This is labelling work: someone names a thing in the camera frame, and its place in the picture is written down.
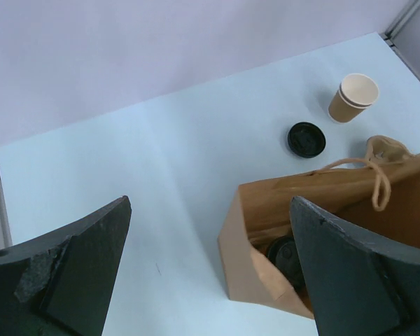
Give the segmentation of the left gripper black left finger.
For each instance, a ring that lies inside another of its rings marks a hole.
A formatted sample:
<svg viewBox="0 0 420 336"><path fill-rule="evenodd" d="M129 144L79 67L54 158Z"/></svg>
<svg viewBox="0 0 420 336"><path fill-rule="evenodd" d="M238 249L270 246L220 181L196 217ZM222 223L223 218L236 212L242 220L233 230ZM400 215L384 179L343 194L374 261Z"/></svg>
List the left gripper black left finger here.
<svg viewBox="0 0 420 336"><path fill-rule="evenodd" d="M101 335L130 227L120 197L0 250L0 335Z"/></svg>

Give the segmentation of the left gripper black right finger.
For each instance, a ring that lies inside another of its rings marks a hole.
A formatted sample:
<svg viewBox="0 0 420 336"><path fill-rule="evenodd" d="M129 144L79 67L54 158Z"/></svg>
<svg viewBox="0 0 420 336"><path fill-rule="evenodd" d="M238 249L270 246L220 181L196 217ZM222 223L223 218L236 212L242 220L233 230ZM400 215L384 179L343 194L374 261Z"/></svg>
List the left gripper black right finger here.
<svg viewBox="0 0 420 336"><path fill-rule="evenodd" d="M420 248L303 197L290 221L320 335L420 335Z"/></svg>

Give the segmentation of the brown paper bag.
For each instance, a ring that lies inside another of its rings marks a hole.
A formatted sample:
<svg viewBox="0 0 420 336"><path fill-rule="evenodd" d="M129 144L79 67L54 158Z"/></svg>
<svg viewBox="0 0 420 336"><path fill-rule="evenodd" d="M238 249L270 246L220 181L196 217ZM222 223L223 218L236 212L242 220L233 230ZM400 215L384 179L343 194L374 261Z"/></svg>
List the brown paper bag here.
<svg viewBox="0 0 420 336"><path fill-rule="evenodd" d="M292 232L294 196L420 249L420 155L380 163L349 158L316 171L242 184L218 236L231 300L313 318L308 294L292 289L265 255L275 239Z"/></svg>

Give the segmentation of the brown paper cup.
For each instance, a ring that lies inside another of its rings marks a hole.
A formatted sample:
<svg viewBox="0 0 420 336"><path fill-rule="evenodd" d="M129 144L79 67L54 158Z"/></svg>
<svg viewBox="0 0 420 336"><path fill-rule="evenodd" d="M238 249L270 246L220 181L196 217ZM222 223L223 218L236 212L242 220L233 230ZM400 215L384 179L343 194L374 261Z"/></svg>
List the brown paper cup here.
<svg viewBox="0 0 420 336"><path fill-rule="evenodd" d="M328 107L329 116L348 123L370 108L379 98L379 87L369 76L350 73L345 76Z"/></svg>

